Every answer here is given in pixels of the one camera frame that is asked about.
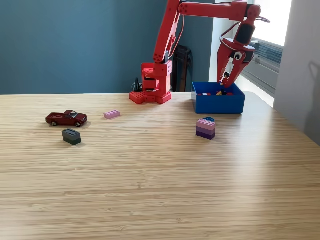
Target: blue wall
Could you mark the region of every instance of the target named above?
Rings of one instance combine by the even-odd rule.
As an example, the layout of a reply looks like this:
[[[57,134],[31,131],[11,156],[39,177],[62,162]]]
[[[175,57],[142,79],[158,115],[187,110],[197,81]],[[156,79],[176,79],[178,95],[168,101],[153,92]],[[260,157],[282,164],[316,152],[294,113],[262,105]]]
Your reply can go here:
[[[152,62],[166,4],[0,0],[0,94],[129,92],[141,63]],[[212,26],[185,20],[180,44],[193,52],[194,81],[209,79]]]
[[[195,0],[195,2],[214,4],[215,0]],[[213,18],[185,16],[184,31],[179,44],[192,51],[193,82],[209,81],[213,26]],[[186,83],[186,91],[191,91],[191,81]]]

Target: gray lego brick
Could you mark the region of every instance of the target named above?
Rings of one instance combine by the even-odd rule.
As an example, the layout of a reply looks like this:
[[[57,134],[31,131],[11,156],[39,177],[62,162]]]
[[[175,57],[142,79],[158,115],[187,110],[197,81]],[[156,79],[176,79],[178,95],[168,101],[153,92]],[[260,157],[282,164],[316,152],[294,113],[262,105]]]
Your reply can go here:
[[[73,130],[71,128],[67,128],[62,131],[63,138],[69,139],[71,141],[81,139],[80,132]]]
[[[70,140],[68,138],[63,137],[63,141],[65,141],[66,143],[71,144],[71,145],[74,146],[74,145],[77,145],[77,144],[81,143],[81,138],[72,141],[72,140]]]

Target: wire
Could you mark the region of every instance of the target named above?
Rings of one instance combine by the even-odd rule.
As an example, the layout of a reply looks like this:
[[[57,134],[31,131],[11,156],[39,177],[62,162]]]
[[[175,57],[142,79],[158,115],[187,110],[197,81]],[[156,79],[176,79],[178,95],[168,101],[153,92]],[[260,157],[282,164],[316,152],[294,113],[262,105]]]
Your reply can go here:
[[[266,19],[266,18],[263,17],[263,16],[259,16],[259,17],[256,19],[256,21],[263,21],[263,22],[268,23],[268,24],[271,23],[270,20]]]
[[[240,24],[240,23],[241,23],[241,21],[238,21],[238,22],[235,23],[232,27],[230,27],[227,31],[225,31],[224,33],[222,33],[222,34],[220,35],[220,42],[221,42],[223,45],[225,45],[228,49],[231,49],[232,51],[235,51],[235,49],[233,49],[232,47],[228,46],[228,45],[223,41],[222,37],[223,37],[224,35],[226,35],[227,33],[229,33],[233,28],[235,28],[235,26],[237,26],[237,25]]]
[[[178,39],[175,41],[174,47],[169,55],[169,59],[174,55],[176,47],[178,46],[179,40],[181,38],[181,35],[184,31],[184,27],[185,27],[185,15],[182,16],[182,26],[181,26],[181,31],[179,33]]]

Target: toy car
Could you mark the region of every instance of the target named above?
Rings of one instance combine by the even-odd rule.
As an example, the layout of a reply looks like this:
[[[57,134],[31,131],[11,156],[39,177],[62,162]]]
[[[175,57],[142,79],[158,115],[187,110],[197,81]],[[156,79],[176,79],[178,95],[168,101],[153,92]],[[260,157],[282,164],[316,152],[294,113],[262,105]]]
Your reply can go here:
[[[45,118],[45,121],[52,126],[73,125],[81,127],[88,120],[87,115],[67,110],[65,113],[52,112]]]

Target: white wall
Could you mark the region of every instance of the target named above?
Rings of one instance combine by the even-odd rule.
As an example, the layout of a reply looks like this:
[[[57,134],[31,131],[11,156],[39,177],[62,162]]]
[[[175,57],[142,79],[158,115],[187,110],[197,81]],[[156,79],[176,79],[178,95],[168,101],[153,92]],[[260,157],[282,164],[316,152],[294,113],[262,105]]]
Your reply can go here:
[[[215,3],[232,2],[232,0],[216,0]],[[220,35],[228,30],[234,23],[229,19],[214,18],[213,19],[213,32],[212,32],[212,43],[211,43],[211,57],[210,57],[210,71],[209,71],[209,82],[217,82],[217,65],[218,65],[218,50],[220,47]],[[226,34],[225,38],[232,38],[233,31]]]
[[[320,0],[292,0],[274,108],[320,145]]]

